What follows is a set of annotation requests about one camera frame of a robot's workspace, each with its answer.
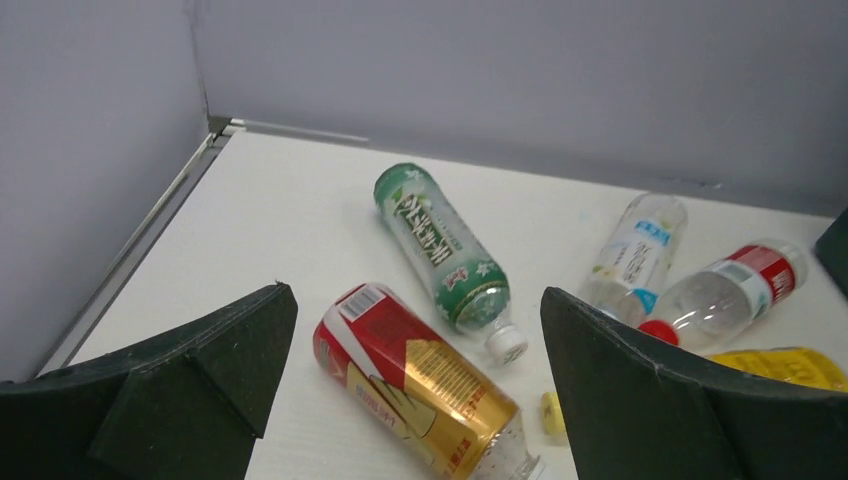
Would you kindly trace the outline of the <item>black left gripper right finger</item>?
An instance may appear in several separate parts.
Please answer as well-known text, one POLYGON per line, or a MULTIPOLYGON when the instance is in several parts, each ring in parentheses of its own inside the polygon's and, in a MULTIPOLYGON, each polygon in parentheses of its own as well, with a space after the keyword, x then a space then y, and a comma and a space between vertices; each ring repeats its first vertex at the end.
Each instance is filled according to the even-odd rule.
POLYGON ((541 326, 582 479, 843 479, 847 397, 731 369, 547 288, 541 326))

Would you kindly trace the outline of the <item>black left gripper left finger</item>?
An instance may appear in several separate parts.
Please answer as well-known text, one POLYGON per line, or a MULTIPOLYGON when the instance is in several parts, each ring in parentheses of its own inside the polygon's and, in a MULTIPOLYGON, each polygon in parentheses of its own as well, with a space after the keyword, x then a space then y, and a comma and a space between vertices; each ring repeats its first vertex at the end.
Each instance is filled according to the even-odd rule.
POLYGON ((298 305, 283 283, 100 357, 1 386, 5 479, 241 479, 298 305))

